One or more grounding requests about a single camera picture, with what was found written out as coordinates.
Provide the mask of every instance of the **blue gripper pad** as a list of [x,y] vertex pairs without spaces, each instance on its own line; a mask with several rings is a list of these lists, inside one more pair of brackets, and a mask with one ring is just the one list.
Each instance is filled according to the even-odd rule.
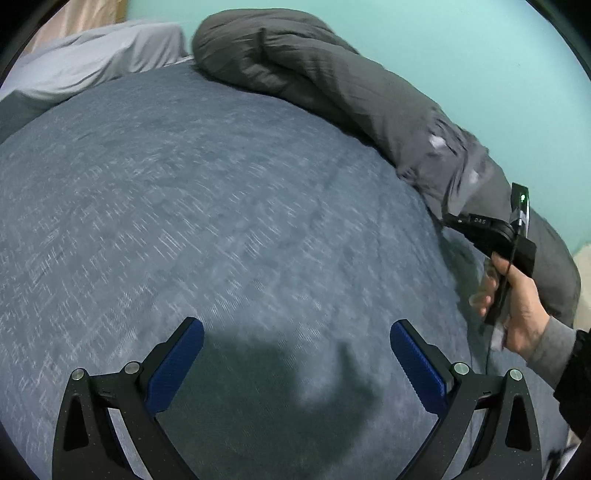
[[203,347],[204,337],[203,324],[194,319],[150,377],[145,406],[152,416],[166,410],[172,402]]
[[446,384],[407,332],[403,322],[395,322],[390,329],[392,351],[425,410],[441,416],[447,411]]

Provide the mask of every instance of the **black sleeve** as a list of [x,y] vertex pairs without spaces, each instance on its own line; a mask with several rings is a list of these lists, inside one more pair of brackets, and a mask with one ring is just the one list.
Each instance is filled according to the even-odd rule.
[[577,331],[573,353],[556,390],[560,414],[582,439],[591,424],[591,333]]

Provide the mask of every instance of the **metal screw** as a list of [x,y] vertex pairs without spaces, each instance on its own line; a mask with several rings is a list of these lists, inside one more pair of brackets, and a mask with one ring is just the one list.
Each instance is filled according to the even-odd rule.
[[139,371],[139,363],[138,362],[129,362],[125,365],[125,373],[129,375],[136,374]]
[[82,377],[84,377],[84,370],[81,368],[76,368],[76,370],[72,372],[72,380],[79,380]]
[[470,371],[470,367],[463,363],[455,364],[453,369],[460,375],[466,375]]
[[517,381],[519,381],[523,378],[523,373],[521,373],[516,368],[511,369],[511,371],[509,372],[509,375],[511,376],[511,378],[513,380],[517,380]]

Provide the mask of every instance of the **gray sleeve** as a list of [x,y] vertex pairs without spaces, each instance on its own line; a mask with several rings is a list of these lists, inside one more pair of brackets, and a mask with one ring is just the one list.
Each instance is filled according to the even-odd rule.
[[556,388],[573,352],[575,338],[576,334],[572,328],[550,317],[527,366],[549,386]]

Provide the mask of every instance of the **mattress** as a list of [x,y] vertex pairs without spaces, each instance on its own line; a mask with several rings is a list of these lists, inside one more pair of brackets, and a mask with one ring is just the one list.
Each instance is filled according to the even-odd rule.
[[551,390],[488,355],[482,256],[287,102],[187,63],[107,82],[0,145],[0,211],[0,420],[41,480],[69,373],[142,360],[186,316],[205,346],[158,421],[201,479],[395,478],[436,419],[389,348],[400,318],[475,371],[521,368],[543,455],[564,443]]

